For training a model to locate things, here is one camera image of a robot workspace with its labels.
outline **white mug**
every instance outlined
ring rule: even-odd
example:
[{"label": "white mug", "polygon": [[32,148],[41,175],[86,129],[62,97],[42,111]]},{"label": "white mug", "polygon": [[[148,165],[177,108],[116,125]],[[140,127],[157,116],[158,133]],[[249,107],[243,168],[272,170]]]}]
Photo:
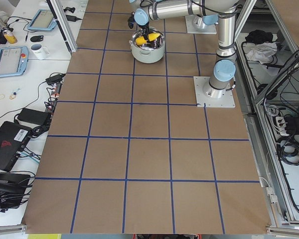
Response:
[{"label": "white mug", "polygon": [[46,46],[42,46],[41,44],[34,44],[31,46],[32,52],[35,54],[36,58],[39,60],[45,59],[49,54],[49,50]]}]

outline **power adapter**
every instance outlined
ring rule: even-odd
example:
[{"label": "power adapter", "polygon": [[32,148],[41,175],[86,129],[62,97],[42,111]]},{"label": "power adapter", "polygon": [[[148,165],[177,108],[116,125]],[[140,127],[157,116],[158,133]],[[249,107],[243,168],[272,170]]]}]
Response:
[{"label": "power adapter", "polygon": [[63,80],[63,77],[65,76],[65,74],[57,74],[54,76],[50,76],[48,78],[45,79],[46,83],[50,86],[52,86],[55,83],[59,83]]},{"label": "power adapter", "polygon": [[16,116],[19,121],[37,125],[46,125],[50,122],[51,119],[51,113],[36,111],[27,108],[23,108],[21,112]]},{"label": "power adapter", "polygon": [[76,17],[76,16],[72,16],[72,15],[65,15],[65,16],[66,16],[66,19],[67,19],[68,21],[82,20],[82,19],[80,19],[80,18],[78,18],[78,17]]},{"label": "power adapter", "polygon": [[287,130],[295,132],[299,130],[299,117],[285,117],[287,123]]}]

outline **black laptop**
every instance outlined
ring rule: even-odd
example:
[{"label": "black laptop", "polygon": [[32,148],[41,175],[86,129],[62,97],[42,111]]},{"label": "black laptop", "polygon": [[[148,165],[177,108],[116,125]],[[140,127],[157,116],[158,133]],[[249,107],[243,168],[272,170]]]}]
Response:
[{"label": "black laptop", "polygon": [[0,169],[10,171],[28,144],[31,128],[5,121],[0,127]]}]

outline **mounting plate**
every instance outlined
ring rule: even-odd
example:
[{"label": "mounting plate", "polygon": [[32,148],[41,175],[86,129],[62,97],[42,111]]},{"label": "mounting plate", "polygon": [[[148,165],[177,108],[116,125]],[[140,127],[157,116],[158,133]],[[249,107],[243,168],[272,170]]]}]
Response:
[{"label": "mounting plate", "polygon": [[185,16],[187,33],[192,33],[192,34],[216,34],[217,33],[215,25],[207,25],[204,29],[198,31],[192,24],[194,18],[195,18],[194,15]]},{"label": "mounting plate", "polygon": [[203,85],[209,81],[209,78],[206,76],[194,76],[197,107],[206,105],[208,108],[234,108],[235,102],[232,91],[226,91],[220,99],[211,98],[203,93]]}]

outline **desk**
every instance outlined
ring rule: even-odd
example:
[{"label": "desk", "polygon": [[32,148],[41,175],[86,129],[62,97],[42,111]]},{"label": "desk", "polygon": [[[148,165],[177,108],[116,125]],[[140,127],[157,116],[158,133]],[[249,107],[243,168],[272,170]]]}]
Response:
[{"label": "desk", "polygon": [[[37,86],[49,77],[52,72],[66,72],[68,67],[68,61],[40,61],[29,60],[28,68],[22,76],[0,78],[0,94],[5,94],[5,98],[0,100],[0,116],[5,112],[16,110],[26,106],[37,98]],[[47,84],[40,86],[39,99],[28,108],[39,111],[44,111],[45,107],[43,102],[48,98],[48,92],[46,91]],[[14,100],[9,99],[9,95],[13,89],[20,88],[16,98]],[[7,114],[0,119],[1,124],[8,120],[12,121],[15,114],[13,112]],[[31,139],[28,148],[34,152],[41,154],[46,140],[46,135],[40,136],[37,139]],[[38,164],[31,159],[18,160],[13,167],[12,171],[28,170],[36,173]],[[26,204],[23,204],[18,209],[9,209],[6,213],[0,213],[0,226],[10,226],[21,223],[21,218],[24,214]]]},{"label": "desk", "polygon": [[[36,12],[39,9],[48,9],[47,4],[41,4],[41,0],[21,0],[13,12],[12,16],[20,16],[25,18],[33,18],[33,16],[36,14]],[[72,14],[70,12],[67,12],[66,14],[72,14],[77,16],[78,18],[83,18],[84,15],[84,9],[81,8],[81,4],[79,1],[76,0],[63,0],[62,4],[65,7],[75,7],[75,12]],[[9,20],[9,22],[13,22],[16,18],[12,18]],[[69,22],[71,30],[73,32],[73,35],[75,39],[78,36],[80,26],[82,21],[77,22]],[[30,38],[32,36],[36,35],[44,35],[44,40],[40,42],[43,46],[46,46],[50,54],[46,58],[47,60],[70,60],[71,54],[69,53],[64,41],[63,37],[61,35],[61,32],[56,26],[54,30],[51,32],[34,32],[29,33],[27,41],[25,41],[26,31],[23,30],[23,27],[25,26],[26,22],[24,20],[20,20],[19,22],[11,24],[11,27],[14,28],[14,35],[17,38],[18,42],[16,44],[10,44],[7,42],[5,45],[1,45],[1,47],[8,47],[8,46],[27,46],[29,49],[29,59],[37,59],[36,56],[31,51],[31,45],[35,44],[34,42],[30,41]]]}]

